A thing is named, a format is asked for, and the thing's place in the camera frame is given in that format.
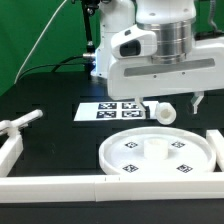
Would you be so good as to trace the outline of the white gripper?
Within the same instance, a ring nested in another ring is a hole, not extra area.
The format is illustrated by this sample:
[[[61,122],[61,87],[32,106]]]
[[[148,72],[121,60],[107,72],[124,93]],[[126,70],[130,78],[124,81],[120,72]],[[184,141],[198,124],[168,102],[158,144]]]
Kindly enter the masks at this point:
[[[152,64],[147,58],[116,60],[108,72],[108,95],[134,99],[146,119],[142,97],[195,92],[193,113],[208,90],[224,88],[224,37],[196,41],[186,59],[176,64]]]

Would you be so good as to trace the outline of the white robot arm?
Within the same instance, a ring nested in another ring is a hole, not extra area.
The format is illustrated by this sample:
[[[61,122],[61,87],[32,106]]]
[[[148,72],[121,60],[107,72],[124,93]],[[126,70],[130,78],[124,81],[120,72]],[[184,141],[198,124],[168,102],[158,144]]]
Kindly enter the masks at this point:
[[[101,41],[91,74],[114,100],[224,88],[224,35],[197,40],[194,0],[100,0]]]

